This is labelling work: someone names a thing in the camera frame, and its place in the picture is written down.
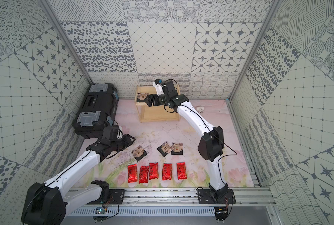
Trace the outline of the floral tea bag two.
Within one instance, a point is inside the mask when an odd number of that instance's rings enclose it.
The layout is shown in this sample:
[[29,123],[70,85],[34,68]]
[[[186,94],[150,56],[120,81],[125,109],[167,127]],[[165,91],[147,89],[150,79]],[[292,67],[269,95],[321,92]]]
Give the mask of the floral tea bag two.
[[142,145],[137,146],[131,153],[137,162],[147,156],[147,152]]

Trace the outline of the floral tea bag three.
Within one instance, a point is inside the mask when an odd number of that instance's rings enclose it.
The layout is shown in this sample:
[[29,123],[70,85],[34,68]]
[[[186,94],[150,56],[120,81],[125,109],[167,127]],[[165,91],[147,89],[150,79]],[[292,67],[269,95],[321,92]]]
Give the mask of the floral tea bag three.
[[166,141],[166,142],[162,143],[157,148],[157,150],[163,157],[165,157],[166,155],[168,155],[172,151],[172,146],[168,141]]

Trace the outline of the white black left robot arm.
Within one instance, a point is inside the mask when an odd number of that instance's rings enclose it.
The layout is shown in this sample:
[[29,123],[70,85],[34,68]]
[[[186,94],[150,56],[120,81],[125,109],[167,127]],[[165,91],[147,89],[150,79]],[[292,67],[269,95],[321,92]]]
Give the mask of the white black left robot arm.
[[106,181],[95,180],[70,195],[69,190],[88,171],[131,146],[135,137],[124,134],[118,125],[104,128],[102,137],[66,169],[44,183],[35,183],[27,191],[21,222],[25,225],[59,225],[74,210],[88,204],[105,206],[113,201]]

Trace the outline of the floral tea bag one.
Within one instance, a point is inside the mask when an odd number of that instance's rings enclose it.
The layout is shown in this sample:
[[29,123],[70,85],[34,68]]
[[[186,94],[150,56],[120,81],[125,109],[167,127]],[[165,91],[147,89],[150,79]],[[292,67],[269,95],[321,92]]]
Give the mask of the floral tea bag one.
[[148,92],[138,92],[136,102],[145,102],[146,99],[148,98],[148,95],[149,95]]

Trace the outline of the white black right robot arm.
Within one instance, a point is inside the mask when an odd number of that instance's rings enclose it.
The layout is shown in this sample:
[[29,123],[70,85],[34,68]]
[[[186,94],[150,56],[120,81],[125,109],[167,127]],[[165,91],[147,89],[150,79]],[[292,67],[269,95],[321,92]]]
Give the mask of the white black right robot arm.
[[224,157],[222,154],[226,144],[224,132],[220,126],[215,127],[207,122],[183,94],[170,99],[163,94],[147,94],[144,98],[138,97],[137,102],[145,103],[149,107],[167,106],[182,116],[201,137],[198,151],[208,162],[211,198],[217,201],[232,191],[222,176],[221,159]]

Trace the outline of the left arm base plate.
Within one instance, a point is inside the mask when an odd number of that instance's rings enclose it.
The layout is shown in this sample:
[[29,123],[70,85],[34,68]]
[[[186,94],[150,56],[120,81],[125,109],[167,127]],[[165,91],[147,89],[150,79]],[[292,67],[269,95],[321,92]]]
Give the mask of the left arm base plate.
[[87,203],[87,205],[93,204],[122,204],[124,200],[124,189],[103,189],[100,197],[95,200]]

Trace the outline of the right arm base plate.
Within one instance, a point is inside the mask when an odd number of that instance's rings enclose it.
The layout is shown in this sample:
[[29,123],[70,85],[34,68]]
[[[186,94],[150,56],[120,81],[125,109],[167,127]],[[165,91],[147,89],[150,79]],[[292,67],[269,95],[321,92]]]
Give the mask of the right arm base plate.
[[236,204],[234,191],[232,189],[213,189],[197,188],[196,195],[199,204]]

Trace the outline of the floral tea bag four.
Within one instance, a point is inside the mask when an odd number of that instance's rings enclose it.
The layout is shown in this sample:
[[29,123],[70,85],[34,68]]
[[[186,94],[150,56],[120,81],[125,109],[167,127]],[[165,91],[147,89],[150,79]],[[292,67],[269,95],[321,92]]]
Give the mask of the floral tea bag four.
[[183,154],[183,143],[181,142],[173,142],[172,143],[172,155],[182,155]]

